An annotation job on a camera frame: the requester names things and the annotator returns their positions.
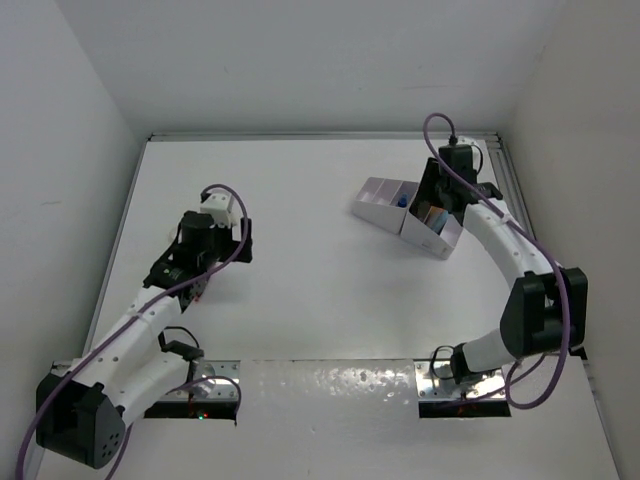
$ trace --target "white wall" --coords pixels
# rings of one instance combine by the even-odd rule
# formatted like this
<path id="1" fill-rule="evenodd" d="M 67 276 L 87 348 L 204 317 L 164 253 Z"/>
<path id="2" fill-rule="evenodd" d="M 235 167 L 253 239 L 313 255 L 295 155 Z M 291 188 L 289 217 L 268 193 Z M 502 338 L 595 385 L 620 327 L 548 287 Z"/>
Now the white wall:
<path id="1" fill-rule="evenodd" d="M 53 0 L 0 4 L 0 478 L 81 352 L 140 146 Z"/>
<path id="2" fill-rule="evenodd" d="M 563 0 L 57 0 L 136 131 L 502 127 Z"/>
<path id="3" fill-rule="evenodd" d="M 536 234 L 587 273 L 586 347 L 625 478 L 640 471 L 640 3 L 572 0 L 508 139 Z"/>

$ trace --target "blue object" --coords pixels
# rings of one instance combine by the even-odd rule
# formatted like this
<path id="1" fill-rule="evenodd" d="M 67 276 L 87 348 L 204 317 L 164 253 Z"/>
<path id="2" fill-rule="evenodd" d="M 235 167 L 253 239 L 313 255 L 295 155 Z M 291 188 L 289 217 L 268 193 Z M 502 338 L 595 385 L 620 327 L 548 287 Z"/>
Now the blue object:
<path id="1" fill-rule="evenodd" d="M 431 227 L 431 230 L 433 230 L 438 235 L 440 235 L 448 219 L 449 219 L 449 212 L 447 211 L 442 212 L 440 216 L 436 219 L 436 221 L 433 222 L 433 226 Z"/>
<path id="2" fill-rule="evenodd" d="M 400 199 L 398 200 L 398 206 L 400 208 L 405 208 L 407 206 L 407 203 L 409 203 L 409 195 L 403 193 L 402 195 L 400 195 Z"/>

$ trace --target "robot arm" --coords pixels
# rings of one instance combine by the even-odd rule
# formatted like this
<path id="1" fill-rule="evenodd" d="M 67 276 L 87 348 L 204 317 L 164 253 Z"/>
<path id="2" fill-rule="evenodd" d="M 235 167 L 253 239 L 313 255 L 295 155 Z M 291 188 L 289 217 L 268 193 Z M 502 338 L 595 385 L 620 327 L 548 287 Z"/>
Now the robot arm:
<path id="1" fill-rule="evenodd" d="M 429 159 L 417 200 L 426 200 L 452 213 L 484 246 L 511 288 L 500 327 L 454 348 L 450 367 L 456 383 L 461 383 L 523 357 L 558 350 L 562 312 L 549 262 L 507 224 L 515 220 L 499 190 L 490 183 L 477 183 L 471 147 L 454 142 L 441 147 L 439 154 L 458 175 L 492 198 L 492 203 L 504 213 L 500 218 L 443 171 L 435 159 Z M 584 340 L 587 278 L 578 268 L 561 268 L 561 272 L 569 293 L 570 346 L 577 346 Z"/>
<path id="2" fill-rule="evenodd" d="M 168 391 L 192 379 L 194 361 L 204 352 L 177 341 L 167 343 L 163 331 L 202 294 L 208 280 L 174 293 L 167 290 L 201 277 L 239 248 L 232 238 L 236 221 L 231 207 L 228 193 L 213 191 L 202 198 L 200 212 L 183 215 L 175 240 L 153 264 L 126 313 L 94 350 L 132 317 L 137 320 L 55 397 L 36 430 L 40 446 L 101 468 L 120 448 L 129 425 Z M 235 261 L 248 263 L 252 260 L 251 220 L 243 219 L 241 229 L 247 240 Z M 162 293 L 167 296 L 140 313 L 143 305 Z M 70 370 L 88 355 L 74 360 Z M 62 378 L 50 373 L 40 382 L 38 409 Z"/>

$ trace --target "white table surface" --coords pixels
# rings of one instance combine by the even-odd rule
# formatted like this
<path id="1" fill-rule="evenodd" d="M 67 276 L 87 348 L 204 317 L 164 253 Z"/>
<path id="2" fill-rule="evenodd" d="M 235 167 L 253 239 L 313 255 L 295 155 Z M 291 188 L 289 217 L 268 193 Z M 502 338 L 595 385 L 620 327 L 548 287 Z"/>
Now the white table surface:
<path id="1" fill-rule="evenodd" d="M 95 339 L 130 304 L 200 190 L 226 183 L 254 220 L 254 262 L 216 276 L 180 324 L 208 358 L 242 360 L 245 400 L 237 428 L 138 422 L 116 478 L 617 478 L 578 359 L 543 407 L 467 420 L 419 420 L 410 362 L 372 360 L 425 357 L 482 335 L 508 296 L 468 233 L 442 261 L 350 215 L 367 177 L 419 180 L 427 156 L 419 140 L 147 145 Z M 480 180 L 494 180 L 485 158 Z M 274 359 L 343 360 L 264 361 Z M 541 391 L 551 366 L 518 394 Z M 105 473 L 47 452 L 38 478 Z"/>

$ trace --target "cable clip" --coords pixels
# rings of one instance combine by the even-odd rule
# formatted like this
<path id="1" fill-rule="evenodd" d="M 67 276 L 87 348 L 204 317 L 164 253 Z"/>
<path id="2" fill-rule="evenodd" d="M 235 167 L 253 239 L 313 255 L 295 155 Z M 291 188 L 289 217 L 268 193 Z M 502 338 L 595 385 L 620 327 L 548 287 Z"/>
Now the cable clip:
<path id="1" fill-rule="evenodd" d="M 515 223 L 515 219 L 513 218 L 513 216 L 510 213 L 505 213 L 502 218 L 498 221 L 498 223 L 500 225 L 504 225 L 505 223 L 509 223 L 509 222 L 514 222 Z"/>

